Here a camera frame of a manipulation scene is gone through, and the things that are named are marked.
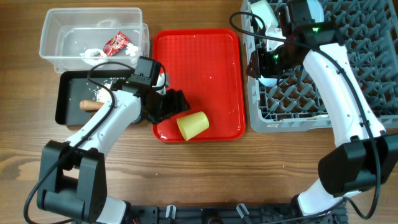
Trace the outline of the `yellow cup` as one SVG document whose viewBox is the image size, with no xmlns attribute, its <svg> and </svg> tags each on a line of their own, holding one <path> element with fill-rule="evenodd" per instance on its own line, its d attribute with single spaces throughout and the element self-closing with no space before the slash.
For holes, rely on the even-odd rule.
<svg viewBox="0 0 398 224">
<path fill-rule="evenodd" d="M 178 118 L 177 126 L 184 140 L 188 141 L 207 130 L 210 124 L 206 114 L 200 111 Z"/>
</svg>

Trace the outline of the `white rice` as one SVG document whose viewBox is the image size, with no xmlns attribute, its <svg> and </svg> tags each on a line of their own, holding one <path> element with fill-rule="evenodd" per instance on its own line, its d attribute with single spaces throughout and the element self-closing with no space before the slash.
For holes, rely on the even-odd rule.
<svg viewBox="0 0 398 224">
<path fill-rule="evenodd" d="M 89 88 L 89 91 L 94 94 L 93 100 L 100 103 L 105 103 L 111 98 L 108 91 L 98 85 Z"/>
</svg>

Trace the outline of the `green bowl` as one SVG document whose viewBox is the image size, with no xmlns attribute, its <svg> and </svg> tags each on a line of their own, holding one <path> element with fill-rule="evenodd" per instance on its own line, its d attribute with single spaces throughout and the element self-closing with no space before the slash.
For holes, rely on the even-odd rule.
<svg viewBox="0 0 398 224">
<path fill-rule="evenodd" d="M 254 3 L 251 3 L 250 5 L 251 12 L 259 17 L 256 18 L 256 21 L 259 25 L 260 29 L 263 29 L 264 27 L 269 28 L 270 26 L 272 27 L 278 27 L 279 23 L 278 20 L 274 14 L 274 11 L 272 10 L 271 6 L 266 0 L 260 0 L 256 1 Z"/>
</svg>

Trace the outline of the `small white tissue piece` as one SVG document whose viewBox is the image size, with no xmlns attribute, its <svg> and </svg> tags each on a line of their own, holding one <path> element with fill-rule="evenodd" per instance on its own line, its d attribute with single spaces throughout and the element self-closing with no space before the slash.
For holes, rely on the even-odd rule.
<svg viewBox="0 0 398 224">
<path fill-rule="evenodd" d="M 132 43 L 127 43 L 125 54 L 130 57 L 135 57 L 137 55 L 139 48 Z"/>
</svg>

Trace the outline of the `orange carrot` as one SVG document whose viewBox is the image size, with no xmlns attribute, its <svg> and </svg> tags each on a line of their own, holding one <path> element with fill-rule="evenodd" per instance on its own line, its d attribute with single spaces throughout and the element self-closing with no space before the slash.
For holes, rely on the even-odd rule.
<svg viewBox="0 0 398 224">
<path fill-rule="evenodd" d="M 101 107 L 103 105 L 104 105 L 104 103 L 99 102 L 99 101 L 81 100 L 79 107 L 81 110 L 84 110 L 84 111 L 98 111 L 101 109 Z"/>
</svg>

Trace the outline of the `light blue plate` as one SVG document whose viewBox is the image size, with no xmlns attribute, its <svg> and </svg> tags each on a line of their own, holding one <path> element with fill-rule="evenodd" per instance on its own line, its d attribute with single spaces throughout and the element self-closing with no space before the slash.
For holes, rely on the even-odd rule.
<svg viewBox="0 0 398 224">
<path fill-rule="evenodd" d="M 308 9 L 310 11 L 311 18 L 315 23 L 321 23 L 325 20 L 322 5 L 318 0 L 307 0 Z"/>
</svg>

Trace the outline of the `red snack wrapper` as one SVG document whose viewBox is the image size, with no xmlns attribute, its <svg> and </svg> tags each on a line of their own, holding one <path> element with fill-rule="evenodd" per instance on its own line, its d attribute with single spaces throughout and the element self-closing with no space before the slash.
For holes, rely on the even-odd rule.
<svg viewBox="0 0 398 224">
<path fill-rule="evenodd" d="M 105 46 L 103 47 L 103 52 L 106 54 L 107 57 L 113 56 L 121 49 L 125 48 L 129 42 L 129 38 L 121 31 L 118 31 L 112 39 L 105 43 Z"/>
</svg>

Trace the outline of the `light blue bowl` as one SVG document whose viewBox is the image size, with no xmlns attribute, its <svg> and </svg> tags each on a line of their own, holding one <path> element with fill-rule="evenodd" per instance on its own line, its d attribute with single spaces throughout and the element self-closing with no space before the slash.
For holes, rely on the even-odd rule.
<svg viewBox="0 0 398 224">
<path fill-rule="evenodd" d="M 278 79 L 261 77 L 258 79 L 258 81 L 259 81 L 259 83 L 261 83 L 262 85 L 264 85 L 266 87 L 273 87 L 273 86 L 277 85 Z"/>
</svg>

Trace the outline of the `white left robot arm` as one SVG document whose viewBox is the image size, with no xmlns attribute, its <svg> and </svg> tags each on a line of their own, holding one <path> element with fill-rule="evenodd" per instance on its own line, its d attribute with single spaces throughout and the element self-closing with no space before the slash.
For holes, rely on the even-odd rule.
<svg viewBox="0 0 398 224">
<path fill-rule="evenodd" d="M 190 109 L 183 91 L 168 89 L 167 72 L 158 61 L 139 57 L 130 76 L 111 87 L 92 79 L 109 99 L 95 115 L 64 142 L 49 141 L 42 150 L 39 179 L 24 205 L 29 218 L 33 198 L 37 207 L 64 216 L 65 222 L 132 223 L 131 204 L 108 195 L 105 159 L 124 130 L 138 119 L 159 124 Z"/>
</svg>

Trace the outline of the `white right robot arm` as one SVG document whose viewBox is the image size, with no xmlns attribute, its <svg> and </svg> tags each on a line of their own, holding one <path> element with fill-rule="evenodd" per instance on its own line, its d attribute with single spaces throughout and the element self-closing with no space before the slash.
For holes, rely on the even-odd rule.
<svg viewBox="0 0 398 224">
<path fill-rule="evenodd" d="M 277 86 L 294 67 L 304 69 L 330 118 L 335 150 L 318 163 L 318 179 L 295 197 L 298 213 L 320 215 L 352 196 L 379 195 L 397 163 L 397 136 L 387 134 L 354 77 L 343 35 L 325 20 L 318 1 L 289 1 L 277 12 L 268 2 L 251 3 L 245 33 L 253 37 L 248 75 Z"/>
</svg>

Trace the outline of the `black waste tray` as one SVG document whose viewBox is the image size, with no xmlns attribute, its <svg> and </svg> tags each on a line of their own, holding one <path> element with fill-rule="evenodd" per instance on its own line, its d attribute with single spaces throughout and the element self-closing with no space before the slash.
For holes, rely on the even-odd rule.
<svg viewBox="0 0 398 224">
<path fill-rule="evenodd" d="M 87 71 L 68 71 L 61 75 L 58 90 L 55 121 L 61 125 L 83 126 L 89 121 L 91 113 L 81 110 L 81 100 L 93 100 L 89 91 L 96 85 L 86 78 Z"/>
</svg>

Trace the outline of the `grey dishwasher rack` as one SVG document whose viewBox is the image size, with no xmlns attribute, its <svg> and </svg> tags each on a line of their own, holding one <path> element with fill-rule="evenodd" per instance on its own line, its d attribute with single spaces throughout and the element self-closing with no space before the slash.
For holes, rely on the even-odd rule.
<svg viewBox="0 0 398 224">
<path fill-rule="evenodd" d="M 397 14 L 392 1 L 319 1 L 343 34 L 353 73 L 373 113 L 387 129 L 397 127 Z M 320 94 L 306 71 L 285 73 L 266 87 L 248 78 L 251 127 L 258 133 L 331 127 Z"/>
</svg>

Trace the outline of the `red serving tray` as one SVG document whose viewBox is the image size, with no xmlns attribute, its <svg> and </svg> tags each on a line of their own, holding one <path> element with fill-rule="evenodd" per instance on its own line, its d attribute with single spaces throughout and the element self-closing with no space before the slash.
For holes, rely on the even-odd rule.
<svg viewBox="0 0 398 224">
<path fill-rule="evenodd" d="M 203 112 L 209 128 L 193 142 L 231 141 L 246 129 L 241 54 L 230 29 L 163 30 L 153 39 L 154 59 L 167 71 L 171 88 L 182 90 L 190 110 L 152 127 L 164 143 L 184 142 L 177 119 Z"/>
</svg>

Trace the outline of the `clear plastic bin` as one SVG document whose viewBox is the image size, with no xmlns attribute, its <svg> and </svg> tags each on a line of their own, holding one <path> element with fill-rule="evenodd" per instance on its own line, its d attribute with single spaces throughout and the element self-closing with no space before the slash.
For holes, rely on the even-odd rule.
<svg viewBox="0 0 398 224">
<path fill-rule="evenodd" d="M 118 31 L 138 46 L 135 57 L 125 54 L 126 47 L 108 57 L 99 69 L 117 69 L 118 63 L 131 67 L 140 56 L 149 56 L 149 29 L 137 7 L 58 8 L 47 12 L 40 40 L 39 55 L 51 62 L 57 73 L 89 70 L 80 53 L 87 49 L 103 49 Z"/>
</svg>

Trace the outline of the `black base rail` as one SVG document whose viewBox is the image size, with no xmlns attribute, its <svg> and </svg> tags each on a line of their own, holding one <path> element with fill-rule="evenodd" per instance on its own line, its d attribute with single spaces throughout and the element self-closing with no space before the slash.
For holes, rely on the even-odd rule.
<svg viewBox="0 0 398 224">
<path fill-rule="evenodd" d="M 128 206 L 121 223 L 206 224 L 206 223 L 325 223 L 348 224 L 345 204 L 319 217 L 299 219 L 288 203 L 235 207 Z"/>
</svg>

